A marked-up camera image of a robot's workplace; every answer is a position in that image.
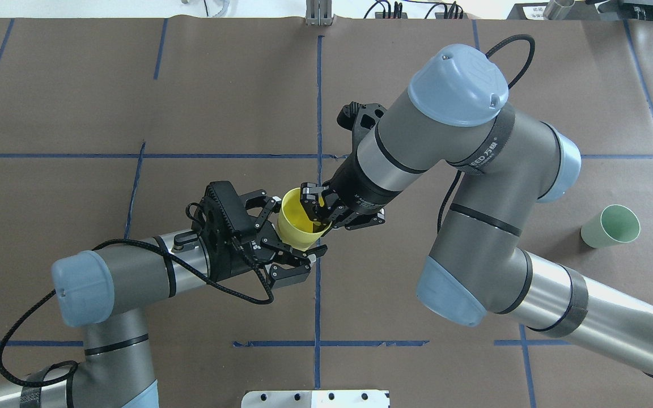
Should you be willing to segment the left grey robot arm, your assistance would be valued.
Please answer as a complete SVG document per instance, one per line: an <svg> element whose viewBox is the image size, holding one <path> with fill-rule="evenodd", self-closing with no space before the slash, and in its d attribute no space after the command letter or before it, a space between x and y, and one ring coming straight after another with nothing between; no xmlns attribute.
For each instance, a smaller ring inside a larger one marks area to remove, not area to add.
<svg viewBox="0 0 653 408"><path fill-rule="evenodd" d="M202 285L252 304L270 304L273 289L304 281L327 246L298 244L275 230L279 197L259 189L237 194L228 181L208 184L186 208L190 229L144 240L114 239L60 259L51 268L66 325L84 332L85 359L55 363L16 378L3 367L0 407L158 407L158 382L143 307ZM255 271L267 299L228 289L225 279Z"/></svg>

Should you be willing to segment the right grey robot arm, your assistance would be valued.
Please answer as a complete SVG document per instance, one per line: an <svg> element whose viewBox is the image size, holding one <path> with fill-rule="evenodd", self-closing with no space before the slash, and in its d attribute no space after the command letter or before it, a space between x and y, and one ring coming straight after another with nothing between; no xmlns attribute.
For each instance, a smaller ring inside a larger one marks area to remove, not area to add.
<svg viewBox="0 0 653 408"><path fill-rule="evenodd" d="M518 247L537 202L557 201L581 169L575 143L508 103L500 69L472 46L429 59L391 108L344 109L353 149L301 207L328 229L380 224L381 209L438 161L463 173L417 284L434 313L474 327L487 313L653 378L653 305Z"/></svg>

